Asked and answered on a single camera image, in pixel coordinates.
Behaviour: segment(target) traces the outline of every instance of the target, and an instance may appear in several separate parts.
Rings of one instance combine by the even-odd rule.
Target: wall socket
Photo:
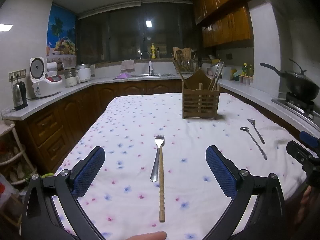
[[[26,77],[26,70],[18,70],[18,71],[13,71],[9,72],[9,82],[11,82],[11,76],[13,77],[12,81],[17,80],[17,75],[19,76],[18,79],[25,78]]]

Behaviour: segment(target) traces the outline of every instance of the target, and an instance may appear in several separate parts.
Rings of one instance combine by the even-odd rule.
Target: countertop
[[[65,98],[75,92],[78,92],[82,89],[90,87],[96,84],[106,84],[106,83],[117,83],[117,82],[127,82],[127,81],[146,81],[146,80],[179,80],[179,76],[174,77],[136,77],[136,78],[127,78],[127,79],[116,79],[113,78],[101,78],[101,79],[94,79],[89,82],[77,84],[74,87],[64,88],[62,92],[41,99],[32,99],[28,100],[28,106],[24,109],[19,111],[10,112],[3,115],[3,119],[8,120],[17,120],[21,121],[29,117],[30,115],[34,114],[35,112],[45,108],[46,106],[57,102],[58,100]],[[229,80],[219,80],[219,84],[221,87],[230,90],[244,98],[247,98],[254,103],[266,108],[267,110],[273,112],[280,118],[284,119],[286,122],[291,124],[293,127],[298,129],[299,131],[307,131],[310,134],[320,137],[320,132],[317,131],[314,127],[310,124],[290,112],[289,110],[277,105],[276,103],[272,102],[272,96],[268,93],[263,91],[257,90],[251,86],[243,85],[237,81],[229,81]]]

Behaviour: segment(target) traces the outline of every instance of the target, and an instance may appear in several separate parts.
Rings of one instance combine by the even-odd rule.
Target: wok
[[[278,74],[278,76],[285,78],[286,85],[288,89],[293,93],[299,100],[308,103],[309,101],[315,99],[319,93],[319,87],[308,77],[305,76],[305,71],[298,65],[301,69],[301,73],[297,73],[294,71],[279,71],[274,66],[260,63],[261,66],[272,69],[274,72]]]

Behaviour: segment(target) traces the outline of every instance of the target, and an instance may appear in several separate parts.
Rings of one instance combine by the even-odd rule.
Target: spoon
[[[262,153],[263,158],[266,160],[268,159],[266,154],[264,153],[264,151],[261,149],[261,147],[259,146],[259,144],[256,142],[256,140],[252,137],[251,133],[249,132],[249,128],[248,127],[241,127],[240,128],[241,131],[246,131],[252,138],[252,140],[255,142],[255,144],[258,146],[260,152]]]
[[[254,119],[248,119],[248,121],[253,125],[253,128],[256,130],[256,132],[257,132],[257,134],[258,134],[261,142],[262,142],[263,144],[266,144],[266,143],[264,142],[262,136],[260,135],[260,133],[258,132],[258,130],[257,130],[256,127],[255,127],[256,121],[255,121]]]

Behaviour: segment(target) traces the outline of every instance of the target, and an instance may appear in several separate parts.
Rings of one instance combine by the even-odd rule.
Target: yellow bottle
[[[151,46],[151,58],[156,58],[156,48],[153,45],[153,43],[152,43],[152,46]]]

